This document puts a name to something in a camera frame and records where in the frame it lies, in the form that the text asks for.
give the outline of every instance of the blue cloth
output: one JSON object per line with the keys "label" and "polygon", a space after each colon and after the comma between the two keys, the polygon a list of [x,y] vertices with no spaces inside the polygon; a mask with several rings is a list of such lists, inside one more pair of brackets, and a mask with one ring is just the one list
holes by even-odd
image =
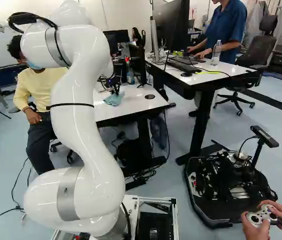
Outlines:
{"label": "blue cloth", "polygon": [[[206,30],[207,49],[213,49],[217,40],[222,44],[236,40],[242,42],[247,18],[247,9],[240,0],[230,0],[224,11],[222,6],[215,9],[211,23]],[[221,53],[220,61],[234,64],[238,48]]]}
{"label": "blue cloth", "polygon": [[119,95],[112,94],[111,96],[108,96],[105,101],[106,104],[112,105],[114,107],[119,106],[122,102],[122,98],[124,97],[125,92],[120,93]]}

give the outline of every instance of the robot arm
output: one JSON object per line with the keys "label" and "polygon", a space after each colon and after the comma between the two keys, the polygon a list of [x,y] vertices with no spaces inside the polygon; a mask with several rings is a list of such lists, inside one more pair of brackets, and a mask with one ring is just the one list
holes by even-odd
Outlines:
{"label": "robot arm", "polygon": [[113,74],[110,49],[80,4],[66,1],[50,19],[58,28],[38,20],[24,32],[21,50],[42,68],[70,66],[52,90],[51,119],[58,139],[82,158],[84,167],[38,176],[25,193],[24,209],[47,227],[104,237],[122,221],[125,194],[123,173],[94,119],[94,85],[101,74]]}

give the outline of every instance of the person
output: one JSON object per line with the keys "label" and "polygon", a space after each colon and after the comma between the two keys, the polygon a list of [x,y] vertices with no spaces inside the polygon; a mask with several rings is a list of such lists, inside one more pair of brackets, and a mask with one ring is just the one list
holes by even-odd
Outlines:
{"label": "person", "polygon": [[[221,5],[214,10],[211,23],[208,26],[205,36],[206,39],[196,46],[188,47],[188,52],[194,52],[202,48],[205,50],[195,56],[201,59],[211,58],[213,47],[218,40],[222,42],[220,61],[234,64],[238,47],[241,45],[243,33],[247,19],[247,9],[240,0],[213,0],[214,4]],[[214,94],[213,103],[216,100],[217,92]],[[201,92],[197,92],[195,105],[198,107],[201,100]],[[189,113],[190,117],[196,117],[197,111]]]}
{"label": "person", "polygon": [[[275,208],[270,208],[271,212],[274,213],[279,218],[279,223],[277,227],[282,230],[282,205],[278,202],[271,200],[262,201],[258,205],[258,209],[261,208],[263,204],[270,204]],[[246,218],[247,212],[242,213],[241,219],[243,224],[243,232],[245,234],[246,240],[269,240],[271,239],[270,234],[270,222],[265,220],[260,228],[254,227]]]}
{"label": "person", "polygon": [[[54,84],[67,72],[67,68],[41,68],[35,66],[23,55],[20,48],[21,36],[16,35],[7,46],[7,50],[19,64],[29,68],[17,76],[17,86],[13,97],[14,105],[22,110],[30,127],[26,153],[34,169],[40,175],[54,169],[49,156],[49,144],[55,134],[52,128],[50,113],[50,92]],[[34,98],[37,111],[28,105],[29,96]]]}
{"label": "person", "polygon": [[132,41],[136,42],[137,46],[144,45],[141,34],[139,33],[139,30],[136,27],[132,28]]}

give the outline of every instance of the computer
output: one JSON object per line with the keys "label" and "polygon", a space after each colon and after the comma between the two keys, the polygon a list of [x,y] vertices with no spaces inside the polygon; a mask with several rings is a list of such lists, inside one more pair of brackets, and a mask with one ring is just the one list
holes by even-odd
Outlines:
{"label": "computer", "polygon": [[[153,17],[156,22],[156,34],[160,48],[173,51],[187,51],[190,42],[189,29],[190,0],[153,0]],[[201,70],[191,65],[197,62],[183,57],[167,56],[166,65],[173,66],[184,71],[187,76],[191,73],[201,72]]]}
{"label": "computer", "polygon": [[103,33],[105,35],[115,35],[118,43],[128,43],[128,42],[130,42],[129,31],[127,29],[104,31]]}
{"label": "computer", "polygon": [[107,41],[109,42],[111,55],[117,54],[119,52],[119,48],[117,46],[116,34],[104,32],[104,35],[106,36]]}

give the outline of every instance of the floor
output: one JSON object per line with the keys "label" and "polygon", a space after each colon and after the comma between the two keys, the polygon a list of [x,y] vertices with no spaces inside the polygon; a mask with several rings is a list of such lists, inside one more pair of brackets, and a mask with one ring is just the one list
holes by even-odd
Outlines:
{"label": "floor", "polygon": [[[282,81],[265,77],[259,87],[254,91],[267,95],[276,100],[282,101]],[[210,230],[198,219],[190,205],[188,192],[183,180],[183,167],[176,165],[175,158],[185,154],[190,145],[192,132],[188,131],[194,126],[194,120],[188,117],[188,112],[194,109],[192,101],[184,100],[171,90],[167,89],[170,100],[176,102],[177,107],[168,110],[167,125],[171,141],[171,155],[167,164],[157,170],[157,174],[144,186],[129,191],[129,194],[144,197],[175,197],[179,206],[179,237],[181,240],[238,240],[245,239],[242,232],[242,225],[237,224],[232,228]],[[230,94],[226,89],[221,94]],[[6,99],[10,106],[12,96]],[[264,128],[279,143],[280,147],[269,149],[263,148],[257,168],[268,178],[270,186],[278,193],[279,202],[282,203],[282,111],[256,101],[256,107],[250,109],[243,105],[244,113],[241,117],[236,115],[236,108],[231,103],[218,106],[208,123],[204,139],[204,146],[208,146],[210,139],[215,139],[230,149],[237,149],[244,139],[252,136],[249,129],[251,125],[259,125]],[[10,191],[14,184],[17,173],[24,160],[27,158],[25,146],[27,140],[28,123],[22,112],[11,115],[12,120],[0,115],[0,213],[15,207],[11,200]],[[122,126],[118,129],[104,128],[100,130],[104,143],[114,152],[115,148],[111,141],[115,139],[117,131],[125,131],[128,138],[137,137],[135,125]],[[66,147],[60,146],[57,153],[51,153],[54,165],[59,167],[67,166],[65,156]],[[254,154],[256,140],[248,141],[244,150]],[[26,179],[30,169],[30,163],[20,175],[16,185],[15,199],[22,203],[22,195],[26,190]],[[4,236],[7,240],[49,240],[53,230],[40,226],[31,219],[25,218],[21,221],[22,214],[12,211],[0,217],[0,239]],[[271,228],[272,240],[282,239],[282,231],[276,227]]]}

